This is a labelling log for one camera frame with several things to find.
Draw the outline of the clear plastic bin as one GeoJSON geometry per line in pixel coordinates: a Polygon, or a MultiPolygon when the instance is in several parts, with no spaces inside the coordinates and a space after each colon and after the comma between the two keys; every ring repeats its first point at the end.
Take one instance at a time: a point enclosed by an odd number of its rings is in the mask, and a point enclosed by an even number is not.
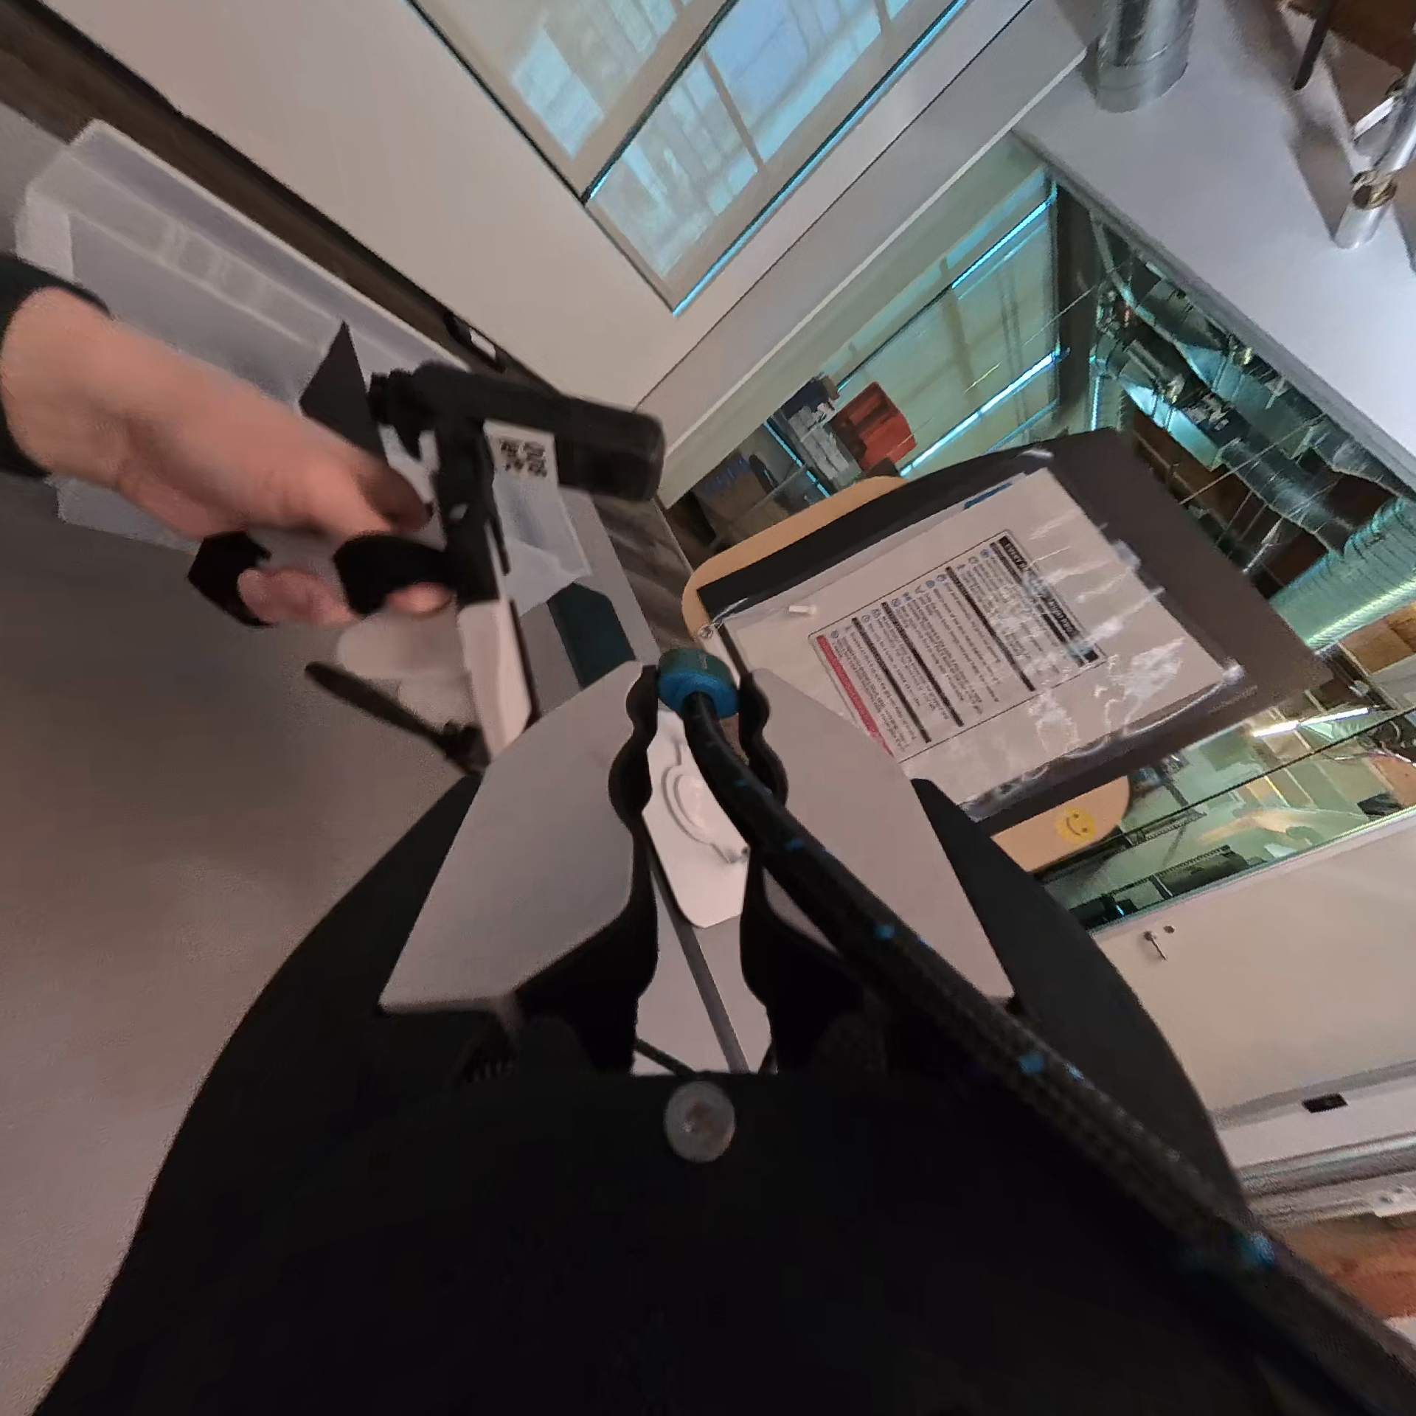
{"type": "MultiPolygon", "coordinates": [[[[397,315],[316,266],[107,123],[93,121],[29,182],[14,251],[93,291],[122,321],[297,406],[341,326],[367,379],[431,360],[458,364],[397,315]]],[[[591,576],[550,465],[512,428],[498,439],[495,495],[520,610],[591,576]]],[[[60,517],[195,552],[115,492],[56,478],[60,517]]]]}

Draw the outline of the black framed display board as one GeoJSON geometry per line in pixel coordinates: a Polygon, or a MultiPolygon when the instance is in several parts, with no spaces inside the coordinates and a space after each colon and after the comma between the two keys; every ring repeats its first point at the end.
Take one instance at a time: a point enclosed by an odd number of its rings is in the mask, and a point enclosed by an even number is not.
{"type": "Polygon", "coordinates": [[[1140,559],[1147,581],[1174,611],[1235,660],[1245,675],[1206,701],[1105,753],[1048,772],[999,805],[975,802],[968,812],[995,829],[1061,805],[1085,790],[1107,785],[1139,768],[1188,750],[1204,738],[1238,726],[1262,709],[1317,686],[1329,674],[1317,654],[1277,615],[1265,584],[1241,568],[1240,541],[1223,530],[1214,493],[1184,500],[1189,485],[1166,482],[1132,434],[1113,429],[1048,438],[1007,448],[906,480],[866,507],[790,544],[748,569],[716,581],[702,593],[712,621],[742,610],[751,593],[786,589],[790,573],[823,571],[847,556],[879,547],[896,532],[914,532],[931,517],[1027,470],[1051,470],[1112,537],[1140,559]]]}

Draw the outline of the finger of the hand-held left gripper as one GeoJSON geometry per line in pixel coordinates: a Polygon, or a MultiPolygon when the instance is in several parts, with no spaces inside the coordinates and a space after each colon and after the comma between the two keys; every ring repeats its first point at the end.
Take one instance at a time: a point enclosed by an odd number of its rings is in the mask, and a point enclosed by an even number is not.
{"type": "Polygon", "coordinates": [[[456,613],[473,707],[490,756],[518,741],[539,716],[520,618],[500,596],[468,603],[456,613]]]}

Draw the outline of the white stand base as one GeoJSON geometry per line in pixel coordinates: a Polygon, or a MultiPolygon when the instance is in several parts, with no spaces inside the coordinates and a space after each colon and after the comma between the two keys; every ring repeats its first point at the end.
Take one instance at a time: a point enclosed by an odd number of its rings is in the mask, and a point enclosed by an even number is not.
{"type": "Polygon", "coordinates": [[[660,709],[648,765],[645,820],[680,910],[697,928],[741,916],[751,849],[704,778],[682,718],[670,709],[660,709]]]}

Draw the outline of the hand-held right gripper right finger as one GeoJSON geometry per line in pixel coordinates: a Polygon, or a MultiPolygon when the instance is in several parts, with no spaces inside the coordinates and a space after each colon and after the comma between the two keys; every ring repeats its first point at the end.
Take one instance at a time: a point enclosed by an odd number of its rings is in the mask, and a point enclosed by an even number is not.
{"type": "MultiPolygon", "coordinates": [[[[1009,1001],[1016,987],[891,753],[773,670],[758,669],[742,686],[741,743],[793,817],[989,1001],[1009,1001]]],[[[808,1060],[835,1018],[866,1006],[839,950],[761,854],[749,864],[739,955],[768,1009],[780,1065],[808,1060]]]]}

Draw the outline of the glass window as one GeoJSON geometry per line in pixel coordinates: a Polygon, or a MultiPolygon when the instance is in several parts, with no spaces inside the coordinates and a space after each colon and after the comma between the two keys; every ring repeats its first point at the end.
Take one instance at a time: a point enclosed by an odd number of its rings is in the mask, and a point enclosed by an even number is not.
{"type": "Polygon", "coordinates": [[[414,8],[682,313],[967,5],[414,8]]]}

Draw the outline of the printed instruction sheet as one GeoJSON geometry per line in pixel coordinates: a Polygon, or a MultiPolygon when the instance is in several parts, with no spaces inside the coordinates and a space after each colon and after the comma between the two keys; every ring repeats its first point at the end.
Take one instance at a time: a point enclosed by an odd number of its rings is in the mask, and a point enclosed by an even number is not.
{"type": "Polygon", "coordinates": [[[810,643],[849,718],[899,763],[1107,662],[1011,530],[850,611],[810,643]]]}

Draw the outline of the red storage crate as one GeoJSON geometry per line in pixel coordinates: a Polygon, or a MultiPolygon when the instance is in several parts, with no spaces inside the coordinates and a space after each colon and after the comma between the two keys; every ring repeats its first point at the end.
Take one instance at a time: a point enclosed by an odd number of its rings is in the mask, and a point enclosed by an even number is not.
{"type": "Polygon", "coordinates": [[[918,446],[908,416],[879,380],[867,384],[850,399],[830,419],[830,428],[866,473],[872,473],[882,463],[899,466],[918,446]]]}

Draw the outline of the rounded wooden panel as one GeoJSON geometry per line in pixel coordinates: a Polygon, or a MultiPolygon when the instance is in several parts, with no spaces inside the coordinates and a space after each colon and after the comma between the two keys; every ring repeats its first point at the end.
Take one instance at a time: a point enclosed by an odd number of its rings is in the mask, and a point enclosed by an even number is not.
{"type": "MultiPolygon", "coordinates": [[[[906,480],[901,477],[867,477],[852,487],[835,492],[832,497],[817,502],[803,510],[790,514],[788,519],[771,524],[749,536],[746,541],[731,544],[724,551],[710,556],[702,566],[694,569],[687,581],[682,596],[682,608],[685,627],[695,640],[714,638],[712,615],[704,603],[704,591],[707,586],[732,573],[748,569],[751,564],[786,549],[813,532],[834,524],[859,507],[866,507],[896,490],[906,488],[906,480]]],[[[1021,866],[1032,873],[1041,873],[1063,859],[1068,859],[1091,844],[1105,841],[1113,831],[1122,827],[1123,817],[1129,812],[1132,788],[1127,777],[1110,783],[1085,790],[1061,805],[1044,809],[1022,822],[1002,829],[995,829],[997,842],[1012,856],[1021,866]],[[1059,837],[1056,829],[1056,817],[1061,809],[1070,804],[1088,809],[1098,820],[1098,837],[1071,844],[1059,837]]]]}

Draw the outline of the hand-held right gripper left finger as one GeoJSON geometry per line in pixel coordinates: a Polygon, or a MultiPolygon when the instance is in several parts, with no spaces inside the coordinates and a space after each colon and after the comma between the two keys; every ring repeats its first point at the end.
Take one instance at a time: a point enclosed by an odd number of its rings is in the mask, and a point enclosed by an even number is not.
{"type": "Polygon", "coordinates": [[[594,1067],[628,1072],[660,964],[645,822],[658,674],[624,664],[486,768],[380,1002],[572,1028],[594,1067]]]}

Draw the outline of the silver ventilation duct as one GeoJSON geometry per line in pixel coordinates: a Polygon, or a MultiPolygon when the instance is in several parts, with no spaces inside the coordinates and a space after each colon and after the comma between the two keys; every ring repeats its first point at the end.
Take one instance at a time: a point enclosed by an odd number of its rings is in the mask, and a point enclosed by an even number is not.
{"type": "Polygon", "coordinates": [[[1105,1],[1091,87],[1107,112],[1135,112],[1167,94],[1191,58],[1198,1],[1105,1]]]}

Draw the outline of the chrome pipe fitting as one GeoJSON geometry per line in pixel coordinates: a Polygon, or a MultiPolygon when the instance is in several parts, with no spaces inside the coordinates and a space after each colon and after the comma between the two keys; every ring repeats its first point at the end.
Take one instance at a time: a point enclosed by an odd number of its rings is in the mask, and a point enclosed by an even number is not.
{"type": "Polygon", "coordinates": [[[1351,178],[1351,197],[1334,230],[1336,244],[1346,251],[1371,241],[1397,197],[1402,173],[1413,161],[1415,67],[1390,84],[1351,134],[1363,166],[1351,178]]]}

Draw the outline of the silver insulated pipe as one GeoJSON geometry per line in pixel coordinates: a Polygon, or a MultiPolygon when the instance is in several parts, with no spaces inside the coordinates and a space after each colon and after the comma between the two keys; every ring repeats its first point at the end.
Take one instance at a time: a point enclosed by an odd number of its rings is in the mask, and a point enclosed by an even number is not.
{"type": "Polygon", "coordinates": [[[1157,266],[1102,230],[1096,392],[1312,648],[1413,613],[1413,487],[1157,266]]]}

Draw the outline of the person's left hand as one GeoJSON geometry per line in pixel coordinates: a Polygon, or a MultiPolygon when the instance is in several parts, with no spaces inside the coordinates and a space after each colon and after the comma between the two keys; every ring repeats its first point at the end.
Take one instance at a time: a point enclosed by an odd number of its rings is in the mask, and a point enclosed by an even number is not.
{"type": "Polygon", "coordinates": [[[282,530],[329,547],[429,517],[397,470],[225,370],[60,289],[18,313],[2,355],[21,448],[188,539],[282,530]]]}

